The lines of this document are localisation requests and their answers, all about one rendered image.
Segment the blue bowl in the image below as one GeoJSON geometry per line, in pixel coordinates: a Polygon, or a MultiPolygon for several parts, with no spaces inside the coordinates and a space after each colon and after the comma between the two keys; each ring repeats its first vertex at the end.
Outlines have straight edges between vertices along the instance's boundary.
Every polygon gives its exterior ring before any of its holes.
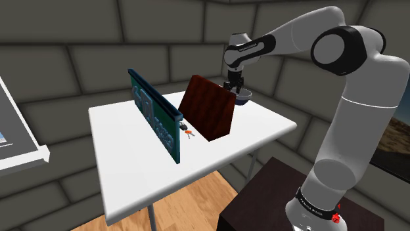
{"type": "Polygon", "coordinates": [[[252,93],[248,89],[241,89],[239,93],[234,91],[236,94],[235,104],[238,106],[245,105],[252,97],[252,93]]]}

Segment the dark red wooden wedge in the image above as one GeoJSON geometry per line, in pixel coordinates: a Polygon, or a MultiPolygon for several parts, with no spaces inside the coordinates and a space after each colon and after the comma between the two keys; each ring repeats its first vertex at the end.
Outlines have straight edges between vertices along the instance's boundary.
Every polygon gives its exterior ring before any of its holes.
{"type": "Polygon", "coordinates": [[[235,100],[234,93],[193,75],[178,110],[210,142],[230,133],[235,100]]]}

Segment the black key fob with keys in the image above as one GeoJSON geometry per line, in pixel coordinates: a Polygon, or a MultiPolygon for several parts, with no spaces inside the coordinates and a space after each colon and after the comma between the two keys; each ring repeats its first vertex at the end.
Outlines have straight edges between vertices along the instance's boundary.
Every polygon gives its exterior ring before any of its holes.
{"type": "Polygon", "coordinates": [[[182,121],[179,122],[179,128],[185,132],[188,138],[194,137],[193,132],[182,121]]]}

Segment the green upright book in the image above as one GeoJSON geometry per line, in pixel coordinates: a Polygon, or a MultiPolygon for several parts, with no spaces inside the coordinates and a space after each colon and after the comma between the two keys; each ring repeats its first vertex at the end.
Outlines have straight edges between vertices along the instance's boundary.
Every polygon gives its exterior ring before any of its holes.
{"type": "Polygon", "coordinates": [[[135,105],[176,164],[180,163],[180,122],[183,114],[134,69],[128,69],[135,105]]]}

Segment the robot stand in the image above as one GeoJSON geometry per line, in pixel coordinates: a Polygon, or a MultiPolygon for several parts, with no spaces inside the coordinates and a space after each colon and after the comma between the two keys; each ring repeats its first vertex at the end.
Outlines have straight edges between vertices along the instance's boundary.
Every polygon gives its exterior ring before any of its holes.
{"type": "MultiPolygon", "coordinates": [[[[220,213],[216,231],[293,231],[285,205],[306,176],[271,158],[220,213]]],[[[384,219],[347,198],[340,200],[348,231],[384,231],[384,219]]]]}

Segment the white table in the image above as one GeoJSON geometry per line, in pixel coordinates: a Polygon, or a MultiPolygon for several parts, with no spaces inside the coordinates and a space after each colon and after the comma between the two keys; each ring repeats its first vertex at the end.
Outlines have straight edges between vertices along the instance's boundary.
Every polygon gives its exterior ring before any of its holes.
{"type": "Polygon", "coordinates": [[[209,142],[196,129],[192,138],[178,131],[180,162],[175,163],[134,101],[92,107],[89,120],[109,226],[297,127],[248,101],[235,106],[226,136],[209,142]]]}

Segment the landscape wall picture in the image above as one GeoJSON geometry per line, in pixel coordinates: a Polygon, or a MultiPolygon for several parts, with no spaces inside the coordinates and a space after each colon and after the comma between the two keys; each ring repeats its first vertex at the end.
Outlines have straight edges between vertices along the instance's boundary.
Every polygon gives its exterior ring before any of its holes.
{"type": "Polygon", "coordinates": [[[378,143],[371,164],[410,183],[410,83],[378,143]]]}

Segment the white framed wall picture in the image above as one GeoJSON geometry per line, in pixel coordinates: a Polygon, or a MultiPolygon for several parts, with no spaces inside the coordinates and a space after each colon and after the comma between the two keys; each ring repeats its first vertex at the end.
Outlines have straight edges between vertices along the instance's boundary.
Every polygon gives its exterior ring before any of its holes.
{"type": "Polygon", "coordinates": [[[0,177],[49,162],[50,151],[40,146],[0,77],[0,177]]]}

